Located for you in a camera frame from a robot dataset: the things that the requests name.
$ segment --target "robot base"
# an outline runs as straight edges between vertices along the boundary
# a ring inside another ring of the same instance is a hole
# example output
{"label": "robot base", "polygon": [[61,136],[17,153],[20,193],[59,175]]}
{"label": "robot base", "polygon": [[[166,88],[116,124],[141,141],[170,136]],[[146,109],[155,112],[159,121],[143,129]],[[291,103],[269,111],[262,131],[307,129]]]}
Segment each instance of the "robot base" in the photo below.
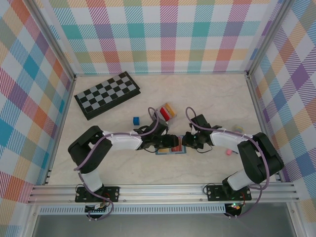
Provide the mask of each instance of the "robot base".
{"label": "robot base", "polygon": [[[102,197],[109,198],[112,202],[119,201],[119,187],[105,187],[102,186],[97,191],[94,192]],[[76,190],[75,202],[103,202],[103,199],[98,198],[91,193],[89,193],[85,187],[78,187]]]}
{"label": "robot base", "polygon": [[250,201],[252,199],[250,189],[248,187],[244,187],[239,191],[236,191],[229,199],[223,190],[223,185],[207,185],[206,193],[208,201]]}

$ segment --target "checkered pattern wall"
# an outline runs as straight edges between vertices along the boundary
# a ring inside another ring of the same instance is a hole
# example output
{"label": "checkered pattern wall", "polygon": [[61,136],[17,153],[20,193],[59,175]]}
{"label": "checkered pattern wall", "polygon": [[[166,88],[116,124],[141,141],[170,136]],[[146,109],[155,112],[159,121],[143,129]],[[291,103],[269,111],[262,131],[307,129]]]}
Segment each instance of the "checkered pattern wall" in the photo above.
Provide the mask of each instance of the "checkered pattern wall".
{"label": "checkered pattern wall", "polygon": [[316,0],[296,0],[254,76],[284,174],[316,233]]}
{"label": "checkered pattern wall", "polygon": [[75,71],[117,74],[244,71],[277,0],[37,2]]}
{"label": "checkered pattern wall", "polygon": [[22,0],[0,1],[0,236],[17,236],[71,80]]}
{"label": "checkered pattern wall", "polygon": [[256,57],[257,52],[258,52],[259,48],[261,47],[263,41],[265,40],[267,32],[270,29],[271,25],[273,24],[273,21],[275,20],[275,18],[277,16],[277,14],[278,14],[283,2],[284,2],[284,0],[278,0],[277,1],[277,4],[276,4],[275,8],[273,9],[273,12],[272,12],[272,14],[271,14],[271,16],[270,16],[270,18],[269,18],[269,20],[268,20],[263,32],[262,32],[262,34],[261,34],[257,44],[256,44],[256,47],[255,47],[255,49],[253,50],[253,52],[251,54],[250,60],[247,63],[246,71],[249,70],[254,58]]}

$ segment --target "metal bar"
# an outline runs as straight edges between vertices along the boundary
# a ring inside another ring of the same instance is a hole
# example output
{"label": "metal bar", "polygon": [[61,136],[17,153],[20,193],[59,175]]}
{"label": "metal bar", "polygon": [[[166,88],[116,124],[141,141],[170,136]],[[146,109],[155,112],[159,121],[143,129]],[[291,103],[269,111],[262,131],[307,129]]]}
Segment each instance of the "metal bar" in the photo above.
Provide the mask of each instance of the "metal bar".
{"label": "metal bar", "polygon": [[22,229],[21,237],[29,237],[33,235],[35,224],[38,218],[40,207],[39,206],[31,206],[29,210],[29,215],[25,224],[25,227]]}
{"label": "metal bar", "polygon": [[[207,201],[202,192],[205,184],[190,185],[119,185],[119,204],[193,204],[193,203],[231,203],[232,201]],[[30,205],[73,204],[76,185],[65,186],[34,186],[31,193]],[[252,201],[255,202],[259,191],[253,190]],[[271,183],[263,191],[260,202],[296,202],[299,197],[292,183]]]}
{"label": "metal bar", "polygon": [[45,36],[48,44],[53,49],[56,58],[63,66],[65,72],[67,75],[74,80],[75,78],[75,72],[72,70],[66,56],[64,55],[63,51],[61,50],[56,38],[54,37],[54,34],[52,33],[49,25],[47,24],[46,20],[44,19],[42,13],[40,12],[40,9],[38,8],[37,4],[34,3],[33,0],[24,0],[23,1],[25,6],[28,8],[29,12],[35,19],[37,25],[39,26],[40,31]]}
{"label": "metal bar", "polygon": [[65,106],[65,109],[64,109],[64,112],[63,112],[63,116],[61,118],[60,125],[59,125],[58,131],[57,131],[57,136],[56,136],[54,148],[53,148],[51,156],[49,158],[49,164],[46,167],[46,169],[44,171],[45,175],[43,176],[43,178],[41,180],[42,184],[44,184],[46,182],[46,178],[47,178],[47,175],[49,173],[49,169],[53,168],[54,161],[55,161],[56,154],[57,154],[57,150],[58,150],[58,146],[59,146],[59,142],[60,142],[60,139],[61,139],[61,135],[63,133],[63,128],[64,128],[64,125],[65,125],[68,109],[69,109],[70,102],[71,102],[71,99],[72,99],[72,96],[73,96],[73,92],[74,92],[74,89],[75,89],[75,85],[76,85],[76,81],[72,81],[71,82],[71,86],[70,86],[70,90],[69,90],[69,96],[68,96],[68,99],[67,99],[67,102],[66,102],[66,106]]}
{"label": "metal bar", "polygon": [[260,129],[267,136],[269,136],[268,126],[267,126],[265,117],[263,115],[263,112],[260,109],[260,105],[259,105],[259,102],[258,102],[258,97],[257,97],[257,94],[255,92],[256,90],[254,88],[252,80],[248,77],[248,75],[245,75],[245,77],[246,77],[246,82],[247,82],[247,86],[248,86],[248,89],[249,89],[250,97],[251,97],[251,100],[252,100],[252,103],[253,103],[256,115],[257,115],[257,119],[258,119],[258,122],[259,122],[259,125],[260,125]]}
{"label": "metal bar", "polygon": [[283,4],[274,19],[272,25],[270,26],[267,35],[259,48],[250,68],[249,68],[249,74],[252,75],[259,64],[261,63],[261,60],[263,59],[265,53],[267,52],[271,42],[274,40],[275,36],[277,35],[277,32],[279,31],[285,17],[287,16],[288,12],[290,11],[293,3],[295,0],[285,0],[283,1]]}
{"label": "metal bar", "polygon": [[54,12],[53,7],[51,6],[49,0],[41,0],[42,5],[44,6],[46,13],[48,14],[52,24],[54,25],[61,42],[63,43],[65,50],[68,52],[69,56],[71,57],[72,61],[73,61],[73,66],[74,66],[74,70],[76,73],[83,73],[81,65],[74,53],[73,48],[71,47],[66,34]]}
{"label": "metal bar", "polygon": [[[221,75],[221,74],[244,74],[244,71],[229,71],[229,72],[190,72],[190,73],[130,73],[130,75],[135,75],[135,76],[150,76],[150,75]],[[76,74],[76,76],[79,77],[111,77],[111,76],[116,76],[117,74],[109,74],[109,73],[99,73],[99,74]]]}
{"label": "metal bar", "polygon": [[[263,131],[271,140],[271,136],[269,134],[266,120],[265,120],[264,115],[262,113],[262,110],[260,109],[260,106],[259,106],[258,97],[257,97],[257,94],[255,93],[255,88],[254,88],[254,85],[252,83],[252,79],[249,78],[247,75],[245,75],[245,77],[246,77],[246,82],[247,82],[247,85],[249,88],[250,96],[252,99],[252,103],[253,103],[253,106],[254,106],[254,109],[255,109],[259,124],[260,124],[261,131]],[[284,177],[282,170],[279,171],[278,174],[279,174],[280,180],[282,182],[285,182],[285,177]],[[304,224],[303,224],[303,221],[301,218],[301,216],[303,216],[303,214],[302,214],[303,211],[302,211],[300,203],[288,201],[287,208],[288,208],[289,216],[292,220],[296,235],[300,236],[300,237],[307,237],[308,235],[306,234],[306,229],[304,228]]]}

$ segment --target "chessboard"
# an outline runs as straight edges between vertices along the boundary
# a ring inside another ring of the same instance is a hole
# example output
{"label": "chessboard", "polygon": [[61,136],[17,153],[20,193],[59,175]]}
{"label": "chessboard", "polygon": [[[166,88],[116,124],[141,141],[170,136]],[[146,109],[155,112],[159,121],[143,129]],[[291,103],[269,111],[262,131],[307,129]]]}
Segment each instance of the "chessboard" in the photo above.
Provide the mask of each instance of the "chessboard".
{"label": "chessboard", "polygon": [[139,86],[124,72],[75,95],[75,99],[90,120],[138,94]]}

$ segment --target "blue block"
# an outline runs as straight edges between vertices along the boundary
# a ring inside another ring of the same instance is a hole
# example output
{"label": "blue block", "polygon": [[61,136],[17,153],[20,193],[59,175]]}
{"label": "blue block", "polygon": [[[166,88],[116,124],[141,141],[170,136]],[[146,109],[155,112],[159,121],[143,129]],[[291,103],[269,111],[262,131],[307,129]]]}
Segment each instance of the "blue block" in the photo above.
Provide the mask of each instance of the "blue block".
{"label": "blue block", "polygon": [[139,125],[139,117],[134,117],[133,118],[133,124],[134,124],[134,126]]}

